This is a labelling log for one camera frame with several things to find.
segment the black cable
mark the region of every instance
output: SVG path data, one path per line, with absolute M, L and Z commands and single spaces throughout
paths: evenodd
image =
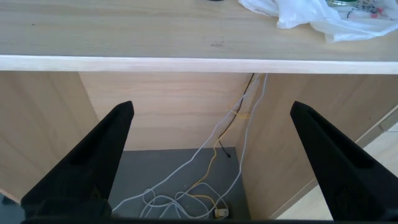
M 253 77 L 254 77 L 254 73 L 251 75 L 251 78 L 250 78 L 250 80 L 249 80 L 249 82 L 248 82 L 248 85 L 246 86 L 246 89 L 244 89 L 243 95 L 245 95 L 246 92 L 248 91 L 248 88 L 249 88 L 249 86 L 250 86 L 250 83 L 251 83 L 251 80 L 253 79 Z M 228 128 L 229 128 L 229 127 L 231 126 L 231 124 L 234 122 L 234 120 L 235 120 L 235 118 L 236 118 L 236 115 L 237 115 L 237 114 L 239 113 L 239 111 L 241 110 L 242 103 L 243 103 L 243 99 L 241 100 L 238 109 L 235 111 L 236 114 L 234 114 L 234 117 L 233 117 L 232 120 L 229 122 L 229 124 L 228 124 L 228 126 L 225 128 L 225 130 L 220 134 L 220 136 L 218 136 L 218 138 L 222 137 L 222 135 L 226 132 L 226 130 L 228 130 Z M 221 143 L 221 140 L 218 141 L 218 142 L 219 142 L 220 146 L 223 148 L 223 151 L 225 152 L 226 156 L 228 156 L 228 158 L 231 158 L 231 155 L 230 155 L 228 152 L 226 152 L 226 150 L 225 150 L 223 144 Z

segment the wooden desk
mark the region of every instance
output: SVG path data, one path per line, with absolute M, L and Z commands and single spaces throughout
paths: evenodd
M 126 150 L 199 147 L 256 72 L 271 74 L 243 179 L 252 218 L 274 218 L 313 187 L 294 100 L 363 145 L 398 105 L 397 32 L 327 44 L 236 0 L 0 0 L 0 29 L 0 188 L 17 201 L 122 101 L 136 109 Z M 245 127 L 223 143 L 240 153 Z

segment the white plastic bag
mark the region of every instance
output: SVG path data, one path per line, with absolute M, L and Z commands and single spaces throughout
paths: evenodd
M 247 9 L 279 17 L 277 26 L 290 29 L 309 23 L 326 41 L 366 40 L 398 29 L 396 0 L 359 0 L 356 7 L 329 7 L 326 0 L 239 0 Z

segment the floor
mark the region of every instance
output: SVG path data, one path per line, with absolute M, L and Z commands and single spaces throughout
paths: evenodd
M 208 177 L 205 179 L 205 182 L 210 184 L 219 194 L 223 194 L 229 188 L 239 172 L 238 158 L 234 148 L 227 148 L 226 150 L 231 154 L 231 158 L 228 158 L 221 149 L 218 149 L 217 157 Z M 124 152 L 114 180 L 109 203 L 112 207 L 115 207 L 121 200 L 142 193 L 190 160 L 195 152 L 196 149 Z M 187 190 L 206 174 L 212 156 L 213 150 L 202 150 L 189 165 L 156 188 L 156 193 L 174 197 L 176 192 Z M 191 194 L 209 195 L 215 199 L 214 193 L 205 186 L 192 190 Z M 151 197 L 152 195 L 146 195 L 147 200 L 150 200 Z M 230 207 L 234 219 L 250 219 L 241 178 L 238 179 L 224 199 Z M 208 208 L 212 206 L 209 200 L 204 198 L 202 201 Z M 205 209 L 193 199 L 182 198 L 180 202 L 190 215 L 197 216 L 205 212 Z M 124 203 L 114 214 L 119 217 L 139 217 L 143 208 L 142 198 L 137 198 Z M 163 208 L 153 209 L 148 218 L 158 218 L 162 212 Z M 164 218 L 178 218 L 175 209 L 170 208 L 165 213 Z M 20 223 L 23 219 L 24 211 L 18 205 L 0 205 L 1 223 L 15 224 Z
M 398 176 L 398 125 L 382 133 L 364 150 Z M 302 197 L 278 219 L 332 220 L 331 213 L 319 186 Z

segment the yellow cable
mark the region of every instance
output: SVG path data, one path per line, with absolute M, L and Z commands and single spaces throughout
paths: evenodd
M 232 113 L 234 113 L 237 117 L 239 117 L 239 118 L 241 118 L 241 119 L 249 119 L 249 118 L 250 118 L 250 114 L 240 114 L 240 113 L 237 113 L 237 112 L 235 112 L 234 110 L 232 110 L 230 107 L 229 107 L 229 109 L 232 111 Z M 235 124 L 236 124 L 236 123 L 233 123 L 231 126 L 229 126 L 229 127 L 227 128 L 227 130 L 225 130 L 224 134 L 222 134 L 222 135 L 216 140 L 216 142 L 215 142 L 214 145 L 213 145 L 214 156 L 211 158 L 211 161 L 210 161 L 210 163 L 209 163 L 209 166 L 207 167 L 206 175 L 204 175 L 200 180 L 198 180 L 196 183 L 194 183 L 194 184 L 190 187 L 190 189 L 194 188 L 194 187 L 195 187 L 196 185 L 198 185 L 201 181 L 203 181 L 203 179 L 205 179 L 205 178 L 207 177 L 207 175 L 209 174 L 210 168 L 211 168 L 211 164 L 213 163 L 214 159 L 215 159 L 216 156 L 217 156 L 217 151 L 216 151 L 216 145 L 217 145 L 217 143 L 219 143 L 219 141 L 224 137 L 224 135 L 225 135 Z M 216 203 L 214 202 L 214 200 L 213 200 L 211 197 L 209 197 L 209 196 L 207 196 L 207 195 L 191 195 L 191 196 L 192 196 L 192 197 L 203 197 L 203 198 L 207 198 L 207 199 L 211 200 L 211 202 L 213 203 L 213 206 L 215 206 L 215 208 L 217 209 L 217 205 L 216 205 Z
M 221 135 L 221 136 L 217 139 L 217 141 L 214 143 L 214 145 L 213 145 L 214 156 L 211 158 L 211 161 L 210 161 L 210 163 L 209 163 L 209 166 L 207 167 L 206 175 L 205 175 L 204 177 L 202 177 L 200 180 L 198 180 L 196 183 L 194 183 L 194 184 L 192 185 L 192 187 L 196 186 L 196 185 L 199 184 L 204 178 L 207 177 L 207 175 L 209 174 L 209 171 L 210 171 L 211 164 L 213 163 L 214 159 L 215 159 L 216 156 L 217 156 L 217 151 L 216 151 L 216 145 L 217 145 L 217 143 L 220 141 L 220 139 L 221 139 L 222 137 L 224 137 L 224 135 L 225 135 L 233 126 L 234 126 L 234 124 L 232 124 L 232 125 L 224 132 L 224 134 Z
M 207 198 L 208 200 L 211 200 L 211 202 L 213 203 L 213 206 L 215 206 L 216 209 L 218 209 L 216 203 L 214 202 L 214 200 L 213 200 L 211 197 L 207 196 L 207 195 L 191 195 L 191 196 L 192 196 L 192 197 L 203 197 L 203 198 Z
M 234 113 L 237 117 L 242 118 L 242 119 L 249 119 L 250 118 L 250 114 L 246 113 L 237 113 L 235 110 L 232 110 L 232 108 L 230 106 L 228 106 L 228 109 L 230 109 L 232 111 L 232 113 Z

